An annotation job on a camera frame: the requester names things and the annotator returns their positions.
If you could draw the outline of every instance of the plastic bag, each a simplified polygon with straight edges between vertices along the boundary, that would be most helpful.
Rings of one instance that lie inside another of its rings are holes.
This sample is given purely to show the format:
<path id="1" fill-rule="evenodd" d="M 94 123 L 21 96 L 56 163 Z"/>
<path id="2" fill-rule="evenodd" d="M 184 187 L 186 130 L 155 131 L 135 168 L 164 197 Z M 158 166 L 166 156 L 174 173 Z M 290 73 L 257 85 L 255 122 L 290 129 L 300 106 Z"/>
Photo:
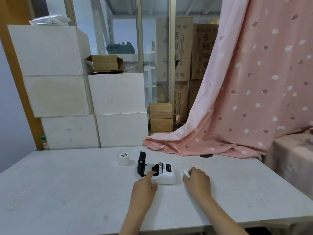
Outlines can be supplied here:
<path id="1" fill-rule="evenodd" d="M 31 25 L 67 25 L 71 19 L 67 16 L 63 15 L 51 15 L 51 16 L 43 16 L 32 21 L 29 21 Z"/>

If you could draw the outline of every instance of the orange wooden door frame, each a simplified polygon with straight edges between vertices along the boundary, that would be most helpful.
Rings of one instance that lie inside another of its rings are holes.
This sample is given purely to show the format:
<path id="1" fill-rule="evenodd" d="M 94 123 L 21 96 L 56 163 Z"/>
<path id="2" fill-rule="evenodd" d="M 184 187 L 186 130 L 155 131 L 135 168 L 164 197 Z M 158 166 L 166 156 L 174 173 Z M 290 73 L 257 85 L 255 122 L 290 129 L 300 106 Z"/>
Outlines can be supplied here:
<path id="1" fill-rule="evenodd" d="M 44 130 L 40 118 L 35 118 L 23 82 L 21 68 L 7 25 L 29 25 L 30 11 L 27 0 L 0 0 L 0 39 L 9 63 L 13 79 L 21 99 L 26 118 L 38 149 L 42 148 Z"/>

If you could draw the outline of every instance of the white box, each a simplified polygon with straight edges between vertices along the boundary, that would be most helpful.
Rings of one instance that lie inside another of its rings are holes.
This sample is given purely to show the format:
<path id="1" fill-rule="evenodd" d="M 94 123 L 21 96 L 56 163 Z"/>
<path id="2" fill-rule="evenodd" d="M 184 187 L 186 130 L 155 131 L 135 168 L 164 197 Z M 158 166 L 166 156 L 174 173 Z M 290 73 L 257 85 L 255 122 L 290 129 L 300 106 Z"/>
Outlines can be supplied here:
<path id="1" fill-rule="evenodd" d="M 95 115 L 41 118 L 41 122 L 51 150 L 100 147 Z"/>
<path id="2" fill-rule="evenodd" d="M 143 73 L 88 75 L 96 115 L 145 112 Z"/>
<path id="3" fill-rule="evenodd" d="M 87 75 L 88 35 L 75 26 L 8 25 L 23 76 Z"/>
<path id="4" fill-rule="evenodd" d="M 94 113 L 87 75 L 26 76 L 24 84 L 35 117 Z"/>
<path id="5" fill-rule="evenodd" d="M 96 117 L 102 148 L 144 146 L 149 136 L 147 112 Z"/>

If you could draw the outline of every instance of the person's right hand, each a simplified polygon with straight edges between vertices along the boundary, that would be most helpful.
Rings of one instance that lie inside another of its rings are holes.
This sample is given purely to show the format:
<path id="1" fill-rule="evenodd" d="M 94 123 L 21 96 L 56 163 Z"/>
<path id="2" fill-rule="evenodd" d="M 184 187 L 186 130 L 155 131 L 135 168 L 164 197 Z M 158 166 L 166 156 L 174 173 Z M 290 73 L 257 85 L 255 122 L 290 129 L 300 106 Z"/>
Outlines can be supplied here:
<path id="1" fill-rule="evenodd" d="M 211 198 L 210 177 L 195 167 L 189 170 L 189 174 L 190 178 L 184 175 L 183 180 L 191 196 L 200 205 Z"/>

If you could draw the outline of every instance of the hand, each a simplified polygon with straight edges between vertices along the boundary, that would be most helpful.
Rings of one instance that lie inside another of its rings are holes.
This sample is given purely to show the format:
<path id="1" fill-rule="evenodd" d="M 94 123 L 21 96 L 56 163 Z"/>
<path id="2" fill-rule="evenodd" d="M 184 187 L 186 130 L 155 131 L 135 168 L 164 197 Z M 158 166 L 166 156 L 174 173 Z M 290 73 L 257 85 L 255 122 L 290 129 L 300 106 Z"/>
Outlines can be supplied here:
<path id="1" fill-rule="evenodd" d="M 153 174 L 155 174 L 155 171 L 149 171 L 143 179 L 134 183 L 134 187 L 131 192 L 129 211 L 137 211 L 139 213 L 143 213 L 144 215 L 148 212 L 157 191 L 157 183 L 154 185 L 151 183 Z"/>
<path id="2" fill-rule="evenodd" d="M 205 201 L 211 199 L 211 183 L 210 177 L 206 175 L 205 172 L 200 169 L 196 169 L 192 167 L 189 170 L 190 178 L 184 175 L 184 182 L 186 187 L 191 194 L 191 196 L 195 199 L 195 201 L 201 205 Z"/>

